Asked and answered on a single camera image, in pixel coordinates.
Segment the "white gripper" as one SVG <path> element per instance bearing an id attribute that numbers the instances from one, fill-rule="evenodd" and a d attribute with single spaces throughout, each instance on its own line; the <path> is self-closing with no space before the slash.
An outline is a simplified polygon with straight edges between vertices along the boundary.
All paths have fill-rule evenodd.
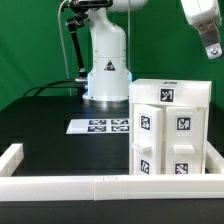
<path id="1" fill-rule="evenodd" d="M 201 24 L 198 32 L 207 57 L 210 60 L 221 57 L 222 46 L 217 25 L 221 25 L 222 19 L 218 0 L 181 0 L 181 4 L 187 22 L 194 27 Z"/>

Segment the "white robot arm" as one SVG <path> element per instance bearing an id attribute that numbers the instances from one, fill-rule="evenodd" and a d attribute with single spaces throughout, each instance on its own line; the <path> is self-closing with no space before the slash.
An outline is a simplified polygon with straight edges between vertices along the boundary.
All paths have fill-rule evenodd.
<path id="1" fill-rule="evenodd" d="M 95 104 L 129 100 L 129 85 L 143 73 L 184 75 L 199 53 L 223 55 L 218 0 L 112 0 L 87 10 L 92 68 L 83 99 Z"/>

